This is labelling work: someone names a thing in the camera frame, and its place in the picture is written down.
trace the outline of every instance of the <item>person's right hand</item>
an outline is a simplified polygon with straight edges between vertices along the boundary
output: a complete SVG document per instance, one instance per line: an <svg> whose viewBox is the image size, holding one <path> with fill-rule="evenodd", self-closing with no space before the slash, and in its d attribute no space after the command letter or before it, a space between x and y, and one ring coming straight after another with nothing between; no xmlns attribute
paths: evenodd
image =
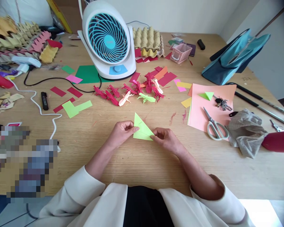
<svg viewBox="0 0 284 227"><path fill-rule="evenodd" d="M153 133L155 135L151 136L152 140L174 155L178 156L179 154L187 152L186 148L170 129L156 128Z"/></svg>

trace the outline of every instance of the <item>pen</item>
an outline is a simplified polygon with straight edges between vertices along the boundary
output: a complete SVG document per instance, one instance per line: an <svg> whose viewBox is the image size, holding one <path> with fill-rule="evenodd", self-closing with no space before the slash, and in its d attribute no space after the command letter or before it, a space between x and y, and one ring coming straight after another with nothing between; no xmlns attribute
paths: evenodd
<svg viewBox="0 0 284 227"><path fill-rule="evenodd" d="M48 104L47 104L46 97L47 97L46 92L41 92L42 107L44 110L48 110Z"/></svg>

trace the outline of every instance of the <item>wooden table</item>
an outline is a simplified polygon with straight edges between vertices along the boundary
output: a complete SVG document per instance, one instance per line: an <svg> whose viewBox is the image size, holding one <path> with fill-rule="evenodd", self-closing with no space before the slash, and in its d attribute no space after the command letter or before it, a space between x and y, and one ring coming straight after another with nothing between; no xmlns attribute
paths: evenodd
<svg viewBox="0 0 284 227"><path fill-rule="evenodd" d="M169 33L164 33L165 45L171 39ZM193 66L186 61L177 65L172 61L160 58L158 61L137 64L137 72L141 73L139 81L145 81L144 75L154 70L157 66L167 66L169 72L173 72L182 82L197 83L202 85L214 85L201 76L201 72L210 62L209 57L225 46L225 42L218 35L213 34L187 34L184 40L188 43L196 44L198 39L202 39L206 49L201 51L197 46L195 57L191 57ZM81 41L70 41L68 35L64 35L61 40L64 47L60 49L55 57L55 62L69 65L77 70L80 65L91 65L92 61ZM78 45L79 47L68 47L67 44ZM165 46L165 53L170 52ZM35 69L30 73L28 84L36 83L42 79L51 77L67 77L63 70L48 71L44 68ZM72 94L67 93L60 97L50 91L50 88L57 86L66 91L71 85L62 80L48 80L33 87L23 85L25 75L15 79L21 90L35 90L38 92L35 100L41 103L40 93L47 92L49 111L43 113L53 113L53 109L67 101ZM123 83L128 84L129 79L115 81L111 84L114 87L121 87ZM274 96L260 83L250 69L246 69L241 74L235 74L232 82L236 82L247 89L254 91L263 98L271 101L277 106L281 104ZM110 83L104 83L105 89ZM94 84L79 84L80 89L91 91ZM171 128L189 152L198 160L200 165L208 172L217 175L228 188L241 199L271 199L284 200L284 153L275 153L261 148L256 158L243 157L238 148L233 148L227 141L213 141L206 133L186 125L183 122L184 107L181 101L188 98L187 92L179 92L172 81L168 85L170 88L164 89L164 99L158 103L142 104L141 100L132 98L132 103L126 103L123 107L116 107L110 101L105 101L92 93L84 93L79 99L75 97L75 105L91 100L93 106L82 111L77 116L70 119L64 110L63 116L56 121L57 132L54 139L60 142L61 152L58 154L58 161L51 171L48 195L54 195L62 186L64 181L76 172L80 167L95 154L99 147L111 132L117 121L134 120L136 112L149 126L151 130L155 127ZM25 98L16 101L15 106L0 115L0 124L6 125L8 122L23 122L29 126L31 134L30 141L34 139L48 139L53 131L51 119L53 116L41 116L35 104L30 100L32 93L22 93ZM268 105L261 104L269 111L284 118L282 113L275 111ZM268 132L274 132L269 122L269 117L257 108L241 100L234 98L234 110L240 111L248 108L263 119L263 127ZM6 194L8 184L6 176L14 178L17 171L3 169L0 173L0 194ZM190 195L189 181L186 177L179 161L175 156L162 150L153 141L145 141L130 138L113 155L110 163L102 177L106 184L111 182L128 184L129 186L144 185L150 188L174 188L186 195Z"/></svg>

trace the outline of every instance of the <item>desk fan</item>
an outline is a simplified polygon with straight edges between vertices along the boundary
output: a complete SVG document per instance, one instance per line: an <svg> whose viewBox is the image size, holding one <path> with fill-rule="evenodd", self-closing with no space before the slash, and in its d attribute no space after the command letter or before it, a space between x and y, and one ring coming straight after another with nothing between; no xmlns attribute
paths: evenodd
<svg viewBox="0 0 284 227"><path fill-rule="evenodd" d="M136 71L133 28L126 25L119 12L102 0L89 3L82 14L78 31L98 73L108 80L121 80Z"/></svg>

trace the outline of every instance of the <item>floor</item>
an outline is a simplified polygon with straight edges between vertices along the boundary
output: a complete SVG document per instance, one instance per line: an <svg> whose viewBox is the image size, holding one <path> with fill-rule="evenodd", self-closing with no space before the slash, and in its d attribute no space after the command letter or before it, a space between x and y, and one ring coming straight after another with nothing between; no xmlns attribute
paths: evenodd
<svg viewBox="0 0 284 227"><path fill-rule="evenodd" d="M30 213L38 217L42 207L51 200L51 197L45 197L39 203L30 203ZM284 227L284 201L277 200L240 200L247 210L252 222L256 227ZM11 203L0 214L0 226L8 221L26 213L26 205L22 203ZM32 227L34 219L28 214L11 221L4 227Z"/></svg>

